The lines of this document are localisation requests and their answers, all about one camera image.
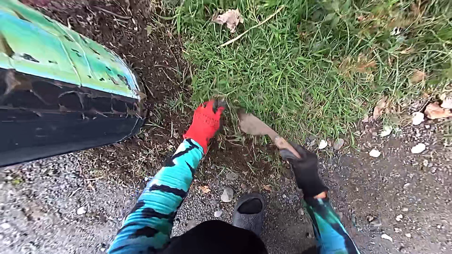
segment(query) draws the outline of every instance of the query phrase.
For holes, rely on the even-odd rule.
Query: wooden handle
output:
[[[287,149],[291,153],[293,153],[297,158],[301,159],[300,154],[293,148],[293,146],[287,142],[283,137],[276,136],[274,139],[275,145],[281,150],[281,149]]]

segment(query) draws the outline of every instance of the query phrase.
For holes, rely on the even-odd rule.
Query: dirt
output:
[[[193,67],[183,60],[183,42],[169,21],[150,17],[149,2],[143,3],[38,1],[42,12],[69,22],[127,61],[146,87],[148,120],[130,140],[1,172],[5,181],[0,222],[10,226],[0,229],[0,246],[6,253],[104,252],[145,179],[181,142],[191,121],[187,103]],[[124,22],[95,6],[131,18]],[[158,6],[154,13],[167,15]],[[441,125],[426,125],[407,126],[384,138],[373,135],[380,125],[363,127],[357,150],[320,153],[321,175],[330,187],[332,204],[362,253],[452,253],[448,209],[452,154],[443,145]],[[248,136],[230,136],[233,128],[226,118],[225,129],[198,168],[173,234],[214,219],[218,209],[223,210],[219,219],[230,222],[235,200],[259,191],[267,202],[262,239],[269,253],[301,253],[315,240],[307,215],[299,212],[301,195],[287,165],[274,146],[260,145],[261,139]],[[410,148],[421,141],[428,149],[411,154]],[[379,158],[368,155],[373,148],[382,151]],[[231,171],[239,178],[226,179]],[[203,194],[199,186],[206,185],[211,192]],[[235,191],[230,203],[220,202],[225,186]],[[78,215],[80,207],[87,212]],[[393,242],[382,239],[383,233]]]

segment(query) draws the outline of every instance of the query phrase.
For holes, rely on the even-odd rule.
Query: blade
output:
[[[269,135],[272,140],[278,136],[278,134],[262,122],[259,118],[250,113],[239,113],[239,126],[243,132],[251,135]]]

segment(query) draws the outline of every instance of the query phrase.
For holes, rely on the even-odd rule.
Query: red glove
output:
[[[193,123],[184,134],[184,138],[195,140],[207,152],[207,144],[209,140],[215,136],[220,128],[220,117],[225,107],[217,100],[209,100],[204,102],[195,110],[193,115]]]

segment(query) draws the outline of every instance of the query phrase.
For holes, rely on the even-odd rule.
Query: black glove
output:
[[[328,187],[326,187],[319,176],[317,155],[300,145],[291,144],[301,155],[301,159],[297,158],[287,149],[282,149],[280,154],[283,160],[289,161],[295,175],[297,186],[303,190],[305,198],[312,198],[322,192],[328,191]]]

